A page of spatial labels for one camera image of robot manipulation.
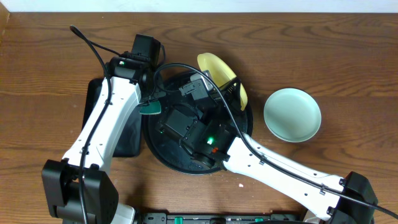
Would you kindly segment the green yellow sponge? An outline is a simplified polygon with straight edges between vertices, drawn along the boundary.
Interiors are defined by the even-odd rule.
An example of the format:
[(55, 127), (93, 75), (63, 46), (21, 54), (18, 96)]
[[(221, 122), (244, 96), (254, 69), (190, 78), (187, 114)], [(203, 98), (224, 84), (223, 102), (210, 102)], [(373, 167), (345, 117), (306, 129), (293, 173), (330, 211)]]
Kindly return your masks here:
[(138, 107), (140, 107), (140, 114), (143, 115), (156, 115), (161, 114), (162, 112), (162, 106), (159, 100), (148, 101), (143, 104), (139, 104)]

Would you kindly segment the yellow plate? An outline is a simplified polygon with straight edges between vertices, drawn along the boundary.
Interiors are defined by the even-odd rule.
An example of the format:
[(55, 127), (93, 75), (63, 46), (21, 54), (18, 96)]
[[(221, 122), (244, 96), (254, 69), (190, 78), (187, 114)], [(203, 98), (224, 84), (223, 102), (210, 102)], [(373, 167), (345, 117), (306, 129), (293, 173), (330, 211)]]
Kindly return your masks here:
[(203, 53), (197, 56), (197, 62), (201, 71), (209, 71), (210, 77), (217, 87), (229, 88), (239, 95), (239, 109), (243, 111), (248, 103), (246, 90), (233, 70), (218, 56), (212, 53)]

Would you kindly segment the light green plate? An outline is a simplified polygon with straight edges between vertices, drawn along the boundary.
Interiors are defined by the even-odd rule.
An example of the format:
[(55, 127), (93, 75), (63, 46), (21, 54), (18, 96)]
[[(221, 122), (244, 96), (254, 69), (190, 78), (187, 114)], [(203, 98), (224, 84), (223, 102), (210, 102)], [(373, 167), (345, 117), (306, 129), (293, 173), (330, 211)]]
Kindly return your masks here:
[(287, 142), (304, 142), (320, 129), (322, 114), (315, 99), (303, 90), (283, 88), (271, 94), (264, 105), (269, 131)]

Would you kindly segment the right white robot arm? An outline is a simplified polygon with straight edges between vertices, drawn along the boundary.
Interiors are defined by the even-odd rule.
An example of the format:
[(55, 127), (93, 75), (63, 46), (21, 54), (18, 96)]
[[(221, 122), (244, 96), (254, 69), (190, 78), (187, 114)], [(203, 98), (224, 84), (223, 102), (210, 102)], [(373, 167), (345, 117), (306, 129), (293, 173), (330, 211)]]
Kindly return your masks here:
[(241, 105), (240, 81), (213, 88), (196, 72), (160, 87), (165, 93), (155, 136), (164, 159), (185, 173), (221, 169), (251, 177), (289, 196), (325, 223), (372, 223), (377, 205), (364, 176), (318, 172), (260, 145), (250, 136), (252, 115)]

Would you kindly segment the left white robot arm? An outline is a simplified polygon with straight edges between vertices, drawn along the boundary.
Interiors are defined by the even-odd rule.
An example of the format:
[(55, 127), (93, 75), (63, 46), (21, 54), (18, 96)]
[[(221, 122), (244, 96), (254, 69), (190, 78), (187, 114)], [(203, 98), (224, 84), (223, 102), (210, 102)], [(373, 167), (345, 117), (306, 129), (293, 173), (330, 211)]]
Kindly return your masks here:
[(137, 34), (132, 50), (103, 65), (94, 108), (62, 160), (48, 160), (42, 182), (49, 213), (70, 223), (133, 223), (136, 211), (119, 202), (108, 174), (131, 113), (154, 89), (161, 43)]

